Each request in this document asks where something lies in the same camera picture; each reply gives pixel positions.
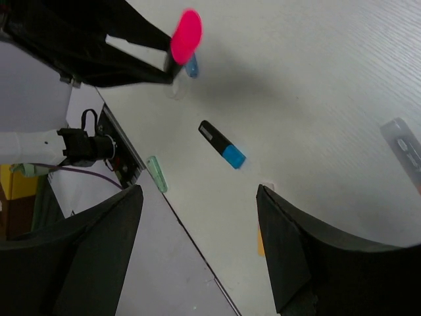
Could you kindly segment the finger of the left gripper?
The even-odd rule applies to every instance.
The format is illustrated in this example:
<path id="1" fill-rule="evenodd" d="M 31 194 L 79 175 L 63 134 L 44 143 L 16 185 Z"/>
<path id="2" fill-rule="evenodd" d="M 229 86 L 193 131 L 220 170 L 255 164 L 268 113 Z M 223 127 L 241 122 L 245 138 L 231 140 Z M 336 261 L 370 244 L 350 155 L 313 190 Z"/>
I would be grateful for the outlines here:
<path id="1" fill-rule="evenodd" d="M 127 1 L 108 1 L 108 35 L 143 47 L 168 51 L 170 36 L 141 16 Z"/>
<path id="2" fill-rule="evenodd" d="M 67 24 L 8 19 L 3 30 L 7 41 L 68 81 L 111 88 L 139 83 L 169 85 L 174 80 L 163 70 Z"/>

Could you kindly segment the blue black highlighter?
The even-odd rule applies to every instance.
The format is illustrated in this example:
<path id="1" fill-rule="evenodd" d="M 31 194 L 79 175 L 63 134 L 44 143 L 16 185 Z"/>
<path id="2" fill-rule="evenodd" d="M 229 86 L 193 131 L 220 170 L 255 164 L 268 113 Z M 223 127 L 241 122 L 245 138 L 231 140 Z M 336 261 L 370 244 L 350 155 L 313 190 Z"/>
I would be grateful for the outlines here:
<path id="1" fill-rule="evenodd" d="M 210 145 L 234 168 L 240 169 L 246 156 L 207 120 L 203 120 L 198 131 Z"/>

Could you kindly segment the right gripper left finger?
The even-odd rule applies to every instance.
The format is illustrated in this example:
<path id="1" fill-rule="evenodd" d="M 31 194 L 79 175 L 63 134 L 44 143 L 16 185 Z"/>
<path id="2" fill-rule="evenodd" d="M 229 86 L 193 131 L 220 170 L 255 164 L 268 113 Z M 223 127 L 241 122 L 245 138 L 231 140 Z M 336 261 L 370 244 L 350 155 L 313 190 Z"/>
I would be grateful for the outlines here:
<path id="1" fill-rule="evenodd" d="M 143 206 L 133 185 L 1 242 L 2 315 L 115 315 Z"/>

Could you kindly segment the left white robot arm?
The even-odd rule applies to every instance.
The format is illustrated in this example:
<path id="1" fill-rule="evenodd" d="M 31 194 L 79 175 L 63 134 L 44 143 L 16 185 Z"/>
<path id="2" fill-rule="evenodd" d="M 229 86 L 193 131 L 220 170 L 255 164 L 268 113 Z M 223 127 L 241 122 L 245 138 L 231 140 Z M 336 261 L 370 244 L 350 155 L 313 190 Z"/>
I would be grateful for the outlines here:
<path id="1" fill-rule="evenodd" d="M 57 72 L 62 82 L 113 88 L 169 85 L 174 75 L 106 42 L 112 36 L 167 52 L 170 37 L 126 1 L 2 1 L 1 41 Z M 114 138 L 84 126 L 44 132 L 2 132 L 3 164 L 91 166 L 116 155 Z"/>

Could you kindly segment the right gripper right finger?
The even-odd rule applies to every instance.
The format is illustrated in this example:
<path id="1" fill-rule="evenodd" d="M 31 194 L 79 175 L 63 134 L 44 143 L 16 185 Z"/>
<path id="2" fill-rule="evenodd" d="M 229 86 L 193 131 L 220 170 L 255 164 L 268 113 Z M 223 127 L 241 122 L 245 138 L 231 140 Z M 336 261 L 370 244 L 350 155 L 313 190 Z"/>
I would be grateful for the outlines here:
<path id="1" fill-rule="evenodd" d="M 266 186 L 257 211 L 280 315 L 419 315 L 420 246 L 344 232 Z"/>

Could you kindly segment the pink black highlighter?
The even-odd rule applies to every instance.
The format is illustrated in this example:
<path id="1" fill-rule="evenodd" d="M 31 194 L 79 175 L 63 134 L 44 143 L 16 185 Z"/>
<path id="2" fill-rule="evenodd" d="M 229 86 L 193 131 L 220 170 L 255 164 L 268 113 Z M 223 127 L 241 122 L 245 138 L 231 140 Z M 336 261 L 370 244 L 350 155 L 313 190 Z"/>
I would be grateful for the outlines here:
<path id="1" fill-rule="evenodd" d="M 164 62 L 165 73 L 171 78 L 177 77 L 199 47 L 202 36 L 203 24 L 199 13 L 194 9 L 184 10 L 170 39 Z"/>

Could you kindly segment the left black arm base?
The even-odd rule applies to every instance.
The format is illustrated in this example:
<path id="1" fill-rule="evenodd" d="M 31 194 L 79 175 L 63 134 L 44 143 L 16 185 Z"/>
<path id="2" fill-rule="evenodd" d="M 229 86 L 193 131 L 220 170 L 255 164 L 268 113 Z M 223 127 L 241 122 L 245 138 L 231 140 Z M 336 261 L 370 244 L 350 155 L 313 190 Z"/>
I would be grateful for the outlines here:
<path id="1" fill-rule="evenodd" d="M 115 173 L 123 188 L 134 185 L 146 169 L 145 164 L 106 104 L 99 115 L 97 130 L 115 142 L 115 154 L 105 161 L 106 166 Z"/>

